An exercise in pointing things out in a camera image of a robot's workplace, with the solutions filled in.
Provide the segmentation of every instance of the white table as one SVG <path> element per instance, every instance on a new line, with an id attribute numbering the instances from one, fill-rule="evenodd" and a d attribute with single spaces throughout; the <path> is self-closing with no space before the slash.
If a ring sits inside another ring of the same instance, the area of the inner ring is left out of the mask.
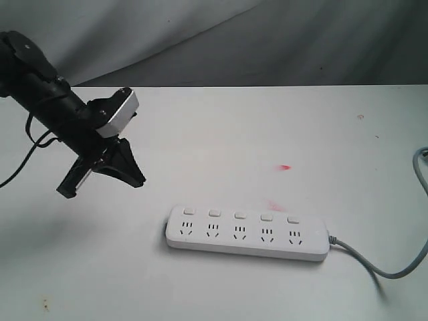
<path id="1" fill-rule="evenodd" d="M 55 189 L 76 156 L 55 143 L 0 190 L 0 319 L 426 320 L 427 260 L 404 279 L 381 279 L 382 296 L 340 251 L 314 264 L 175 250 L 164 228 L 177 203 L 274 204 L 323 218 L 374 264 L 400 270 L 427 236 L 411 157 L 428 144 L 428 86 L 136 92 L 124 136 L 143 188 L 92 175 L 63 198 Z M 3 180 L 30 143 L 27 112 L 10 98 L 0 112 Z"/>

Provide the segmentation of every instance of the gray fabric background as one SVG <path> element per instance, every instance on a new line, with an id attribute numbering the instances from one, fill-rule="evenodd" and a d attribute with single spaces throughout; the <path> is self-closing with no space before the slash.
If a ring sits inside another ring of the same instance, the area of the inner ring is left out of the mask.
<path id="1" fill-rule="evenodd" d="M 427 84 L 426 0 L 0 0 L 71 84 Z"/>

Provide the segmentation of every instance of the robotic arm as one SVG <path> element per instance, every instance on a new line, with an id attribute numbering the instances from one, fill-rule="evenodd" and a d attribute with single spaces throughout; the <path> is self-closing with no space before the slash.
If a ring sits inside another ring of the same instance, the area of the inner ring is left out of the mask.
<path id="1" fill-rule="evenodd" d="M 67 198 L 92 172 L 141 187 L 145 177 L 136 164 L 130 144 L 118 135 L 136 116 L 138 100 L 133 90 L 122 88 L 110 98 L 83 103 L 66 80 L 46 60 L 43 52 L 24 35 L 0 32 L 0 97 L 11 96 L 29 112 L 25 129 L 36 117 L 78 158 L 57 191 Z M 46 147 L 41 139 L 34 148 Z"/>

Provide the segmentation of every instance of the power strip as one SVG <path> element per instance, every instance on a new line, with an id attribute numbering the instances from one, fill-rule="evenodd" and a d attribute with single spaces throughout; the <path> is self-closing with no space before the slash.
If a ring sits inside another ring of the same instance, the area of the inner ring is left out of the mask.
<path id="1" fill-rule="evenodd" d="M 176 206 L 166 236 L 179 249 L 306 261 L 323 261 L 330 249 L 321 219 L 275 211 Z"/>

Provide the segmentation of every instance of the red stain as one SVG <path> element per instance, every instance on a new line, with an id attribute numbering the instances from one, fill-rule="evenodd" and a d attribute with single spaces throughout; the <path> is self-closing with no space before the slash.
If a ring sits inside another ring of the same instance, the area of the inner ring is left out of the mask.
<path id="1" fill-rule="evenodd" d="M 279 171 L 288 171 L 291 168 L 292 167 L 288 166 L 288 165 L 279 165 L 279 166 L 277 166 L 277 170 L 279 170 Z"/>
<path id="2" fill-rule="evenodd" d="M 281 205 L 278 205 L 277 203 L 273 201 L 269 201 L 269 209 L 271 211 L 277 211 L 277 212 L 285 212 L 286 209 L 284 209 Z"/>

